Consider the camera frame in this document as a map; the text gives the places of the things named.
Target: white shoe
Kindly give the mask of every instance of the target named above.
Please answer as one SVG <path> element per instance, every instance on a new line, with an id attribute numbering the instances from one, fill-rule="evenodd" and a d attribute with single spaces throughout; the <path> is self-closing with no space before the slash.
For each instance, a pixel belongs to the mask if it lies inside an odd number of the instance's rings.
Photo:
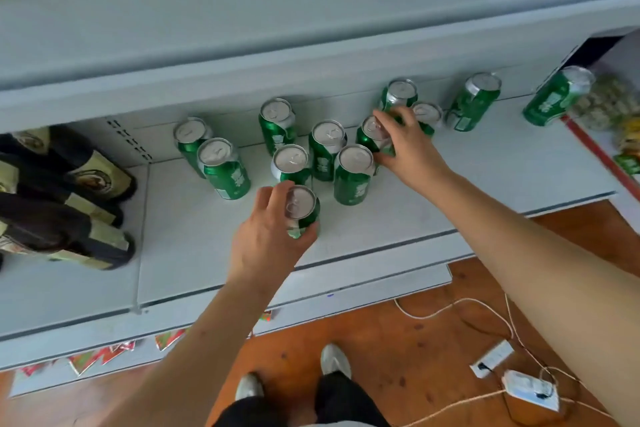
<path id="1" fill-rule="evenodd" d="M 341 371 L 343 375 L 351 379 L 351 365 L 344 352 L 335 344 L 327 344 L 320 354 L 320 367 L 323 375 L 329 375 Z"/>
<path id="2" fill-rule="evenodd" d="M 240 378 L 236 389 L 236 400 L 249 397 L 264 397 L 262 382 L 255 373 L 247 373 Z"/>

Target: can lid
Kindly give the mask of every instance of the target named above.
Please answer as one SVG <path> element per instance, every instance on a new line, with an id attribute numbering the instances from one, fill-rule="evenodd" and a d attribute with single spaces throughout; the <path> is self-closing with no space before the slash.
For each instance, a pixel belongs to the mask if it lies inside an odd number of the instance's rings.
<path id="1" fill-rule="evenodd" d="M 421 123 L 438 123 L 442 119 L 442 109 L 434 103 L 417 102 L 411 107 L 413 114 L 418 122 Z"/>
<path id="2" fill-rule="evenodd" d="M 502 81 L 491 73 L 476 73 L 467 79 L 465 88 L 471 94 L 478 94 L 480 91 L 498 91 L 502 87 Z"/>
<path id="3" fill-rule="evenodd" d="M 323 120 L 317 123 L 311 133 L 316 142 L 326 146 L 342 144 L 344 139 L 344 129 L 335 120 Z"/>
<path id="4" fill-rule="evenodd" d="M 270 99 L 262 105 L 260 115 L 269 122 L 280 122 L 291 115 L 291 105 L 283 98 Z"/>
<path id="5" fill-rule="evenodd" d="M 569 81 L 572 93 L 587 94 L 596 81 L 593 73 L 582 66 L 567 66 L 562 74 Z"/>
<path id="6" fill-rule="evenodd" d="M 278 170 L 291 174 L 307 167 L 307 151 L 299 145 L 287 144 L 276 150 L 273 162 Z"/>
<path id="7" fill-rule="evenodd" d="M 287 193 L 285 216 L 291 220 L 302 220 L 316 208 L 316 195 L 307 186 L 292 186 Z"/>
<path id="8" fill-rule="evenodd" d="M 227 162 L 233 151 L 234 147 L 231 142 L 215 137 L 206 140 L 198 148 L 198 159 L 204 165 L 216 166 Z"/>
<path id="9" fill-rule="evenodd" d="M 364 134 L 373 140 L 386 140 L 389 138 L 389 133 L 385 129 L 375 115 L 370 115 L 362 122 L 362 131 Z"/>
<path id="10" fill-rule="evenodd" d="M 373 154 L 362 145 L 351 144 L 342 148 L 338 154 L 338 162 L 348 172 L 369 174 L 373 166 Z"/>
<path id="11" fill-rule="evenodd" d="M 418 89 L 411 80 L 393 80 L 387 93 L 398 99 L 410 99 L 418 94 Z"/>
<path id="12" fill-rule="evenodd" d="M 207 127 L 199 118 L 190 117 L 180 122 L 173 129 L 173 137 L 180 144 L 193 144 L 196 140 L 204 137 Z"/>

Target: person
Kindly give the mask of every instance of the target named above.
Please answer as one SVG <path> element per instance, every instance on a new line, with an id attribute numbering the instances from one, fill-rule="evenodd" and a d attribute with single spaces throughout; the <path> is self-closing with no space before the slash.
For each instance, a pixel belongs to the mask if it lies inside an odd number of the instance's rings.
<path id="1" fill-rule="evenodd" d="M 376 160 L 437 206 L 549 345 L 623 427 L 640 424 L 640 278 L 538 226 L 453 172 L 409 108 L 403 124 L 374 111 L 396 156 Z M 284 279 L 316 240 L 287 234 L 290 181 L 257 191 L 251 216 L 233 238 L 225 285 L 186 336 L 102 427 L 202 427 L 252 327 Z M 351 380 L 336 345 L 321 356 L 318 423 L 388 427 L 370 397 Z M 255 375 L 217 427 L 281 427 Z"/>

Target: person's right arm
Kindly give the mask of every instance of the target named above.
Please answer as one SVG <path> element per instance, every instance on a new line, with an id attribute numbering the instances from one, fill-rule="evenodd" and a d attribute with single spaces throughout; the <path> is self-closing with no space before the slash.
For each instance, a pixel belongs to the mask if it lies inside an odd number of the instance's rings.
<path id="1" fill-rule="evenodd" d="M 533 326 L 624 427 L 640 425 L 640 278 L 522 217 L 451 171 L 413 112 L 374 111 L 376 160 L 437 206 Z"/>

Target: brown floor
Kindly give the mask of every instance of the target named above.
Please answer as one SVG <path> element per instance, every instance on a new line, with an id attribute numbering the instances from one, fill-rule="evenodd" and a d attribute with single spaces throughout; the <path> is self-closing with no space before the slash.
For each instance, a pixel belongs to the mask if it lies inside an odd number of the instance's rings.
<path id="1" fill-rule="evenodd" d="M 536 219 L 578 245 L 597 253 L 623 269 L 640 275 L 640 238 L 608 202 L 588 204 Z M 426 315 L 453 298 L 473 297 L 506 314 L 504 296 L 495 280 L 476 259 L 452 264 L 451 286 L 404 298 L 402 305 L 415 315 Z M 514 307 L 516 327 L 524 342 L 546 363 L 564 363 Z M 311 411 L 320 375 L 319 354 L 327 342 L 337 342 L 352 363 L 354 378 L 373 397 L 389 422 L 401 426 L 463 399 L 498 390 L 495 378 L 478 380 L 469 363 L 499 340 L 466 326 L 460 316 L 478 328 L 498 335 L 508 333 L 498 318 L 473 303 L 462 303 L 457 312 L 447 310 L 427 321 L 403 316 L 393 302 L 381 303 L 333 318 L 323 319 L 247 341 L 210 421 L 233 399 L 238 379 L 258 371 L 267 395 L 291 413 L 292 423 L 314 420 Z M 506 365 L 537 375 L 532 359 L 516 349 Z M 96 427 L 120 399 L 128 395 L 148 368 L 79 382 L 0 403 L 2 427 Z M 7 375 L 0 376 L 0 394 Z M 575 397 L 573 382 L 561 380 L 561 395 Z M 580 399 L 598 405 L 587 392 Z M 560 418 L 553 412 L 509 399 L 514 418 L 526 424 Z M 423 423 L 429 427 L 515 425 L 500 396 L 456 407 Z M 585 407 L 577 407 L 563 426 L 613 427 L 616 425 Z"/>

